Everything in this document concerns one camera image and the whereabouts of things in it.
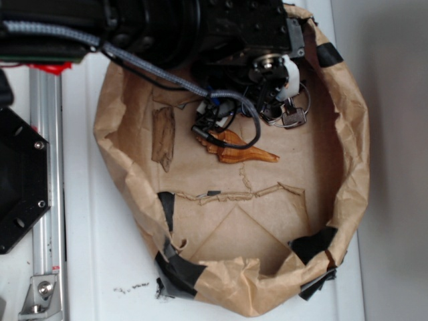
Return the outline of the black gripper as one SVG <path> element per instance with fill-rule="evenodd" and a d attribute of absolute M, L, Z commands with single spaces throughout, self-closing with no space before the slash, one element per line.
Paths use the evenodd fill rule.
<path fill-rule="evenodd" d="M 197 55 L 193 77 L 208 91 L 245 96 L 257 110 L 283 104 L 300 90 L 302 26 L 282 1 L 193 1 Z"/>

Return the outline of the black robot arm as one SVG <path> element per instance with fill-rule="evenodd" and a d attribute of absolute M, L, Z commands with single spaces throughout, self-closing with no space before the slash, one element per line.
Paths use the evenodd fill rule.
<path fill-rule="evenodd" d="M 281 1 L 2 1 L 1 60 L 62 65 L 105 43 L 203 86 L 263 92 L 291 84 L 300 20 Z"/>

